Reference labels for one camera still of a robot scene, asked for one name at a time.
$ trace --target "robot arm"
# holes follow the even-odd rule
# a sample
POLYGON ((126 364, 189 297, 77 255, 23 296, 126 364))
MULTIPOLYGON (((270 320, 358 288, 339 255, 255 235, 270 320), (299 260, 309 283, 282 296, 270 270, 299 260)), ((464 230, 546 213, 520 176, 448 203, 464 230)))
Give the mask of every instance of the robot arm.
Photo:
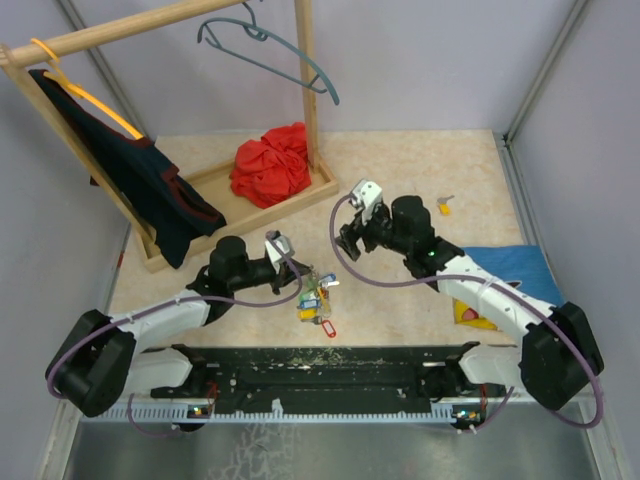
POLYGON ((435 235, 429 211, 418 196, 399 197, 389 209, 382 200, 382 189, 367 180, 358 183, 351 194, 350 203, 357 213, 350 224, 342 226, 336 243, 353 261, 360 257, 359 240, 367 253, 378 246, 400 253, 414 278, 435 277, 431 288, 466 303, 516 343, 514 347, 469 344, 456 362, 469 383, 525 387, 552 410, 561 408, 588 384, 566 345, 525 304, 571 339, 594 374, 603 370, 589 322, 578 306, 568 302, 556 307, 531 298, 482 269, 462 249, 435 235))
POLYGON ((112 317, 97 310, 83 314, 49 365, 46 378, 71 347, 92 332, 116 323, 116 328, 87 343, 53 373, 55 389, 85 415, 100 415, 123 395, 197 382, 199 371, 206 365, 188 348, 174 345, 148 349, 180 332, 214 322, 232 306, 202 296, 233 299, 239 290, 265 284, 279 294, 280 288, 296 276, 271 242, 289 257, 300 275, 309 272, 309 267, 291 258, 291 243, 279 232, 265 242, 264 257, 255 260, 249 259, 241 238, 224 237, 211 253, 209 265, 172 299, 112 317))

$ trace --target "red key tag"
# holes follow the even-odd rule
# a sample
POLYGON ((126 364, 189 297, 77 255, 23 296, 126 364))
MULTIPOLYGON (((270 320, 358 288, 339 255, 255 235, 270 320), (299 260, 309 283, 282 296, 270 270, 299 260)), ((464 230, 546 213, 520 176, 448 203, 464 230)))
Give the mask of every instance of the red key tag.
POLYGON ((333 338, 338 334, 338 332, 336 332, 336 329, 333 328, 333 324, 331 323, 330 320, 323 320, 321 325, 322 325, 322 329, 324 330, 324 333, 327 334, 327 337, 333 338))

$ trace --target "beige floor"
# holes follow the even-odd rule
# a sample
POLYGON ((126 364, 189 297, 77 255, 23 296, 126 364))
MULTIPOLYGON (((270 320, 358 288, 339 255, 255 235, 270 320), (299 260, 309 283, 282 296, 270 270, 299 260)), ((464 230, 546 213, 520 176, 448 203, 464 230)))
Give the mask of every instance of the beige floor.
MULTIPOLYGON (((182 173, 232 157, 246 134, 166 137, 158 147, 182 173)), ((338 335, 329 339, 321 327, 301 323, 296 305, 272 309, 234 307, 207 327, 185 332, 167 343, 193 346, 337 346, 443 345, 470 340, 510 343, 498 332, 454 325, 451 299, 424 286, 379 289, 349 276, 333 256, 328 241, 329 212, 336 200, 363 177, 379 183, 386 201, 403 194, 422 196, 432 212, 436 232, 460 246, 522 243, 515 212, 490 131, 347 132, 321 136, 321 152, 337 176, 341 191, 302 212, 244 235, 249 254, 262 255, 264 232, 288 235, 296 259, 321 271, 335 272, 339 287, 331 291, 331 321, 338 335), (455 195, 452 214, 437 213, 438 197, 455 195)), ((350 221, 345 207, 339 225, 350 221)), ((132 241, 125 253, 111 311, 126 312, 179 292, 208 261, 208 253, 188 259, 179 270, 151 274, 143 267, 132 241)), ((399 255, 378 251, 363 255, 360 272, 378 280, 410 278, 399 255)), ((294 287, 288 287, 284 293, 294 287)), ((268 286, 243 291, 238 298, 274 300, 268 286)))

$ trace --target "red cloth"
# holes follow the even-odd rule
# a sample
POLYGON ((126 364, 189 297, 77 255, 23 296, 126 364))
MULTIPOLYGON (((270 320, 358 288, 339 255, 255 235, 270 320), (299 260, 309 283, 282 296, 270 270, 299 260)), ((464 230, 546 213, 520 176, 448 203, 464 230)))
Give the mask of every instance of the red cloth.
POLYGON ((231 190, 260 208, 270 207, 311 185, 307 160, 304 123, 274 128, 259 142, 249 140, 238 148, 231 190))

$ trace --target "blue cloth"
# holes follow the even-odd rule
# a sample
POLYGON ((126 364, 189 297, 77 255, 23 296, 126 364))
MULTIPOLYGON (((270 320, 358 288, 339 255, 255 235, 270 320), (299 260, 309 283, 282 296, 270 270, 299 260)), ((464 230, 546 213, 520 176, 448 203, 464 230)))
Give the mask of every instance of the blue cloth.
POLYGON ((538 246, 466 247, 464 251, 482 268, 505 282, 522 282, 518 290, 552 305, 564 304, 538 246))

